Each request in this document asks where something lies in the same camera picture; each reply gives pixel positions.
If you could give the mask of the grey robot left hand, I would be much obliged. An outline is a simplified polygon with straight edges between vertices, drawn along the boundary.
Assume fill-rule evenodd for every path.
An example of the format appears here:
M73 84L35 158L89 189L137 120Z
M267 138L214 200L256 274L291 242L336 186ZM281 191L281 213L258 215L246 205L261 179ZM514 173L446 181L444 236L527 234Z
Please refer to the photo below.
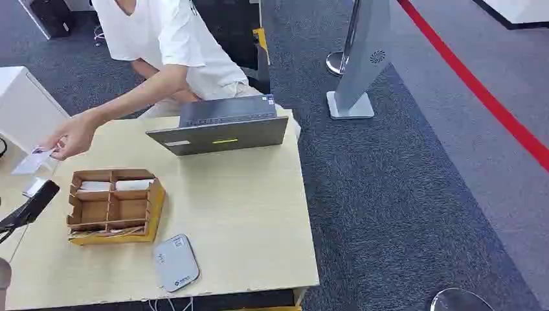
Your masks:
M26 202L1 220L1 243L17 228L33 223L59 192L60 187L49 179L33 178L22 192Z

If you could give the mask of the person's right hand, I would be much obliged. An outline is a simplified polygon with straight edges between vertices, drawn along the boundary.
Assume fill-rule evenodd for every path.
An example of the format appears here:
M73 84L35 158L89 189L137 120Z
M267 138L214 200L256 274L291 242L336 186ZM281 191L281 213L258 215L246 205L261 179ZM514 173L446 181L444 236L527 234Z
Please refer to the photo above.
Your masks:
M52 158L66 160L88 151L100 125L90 111L80 113L66 120L38 146L44 151L52 150Z

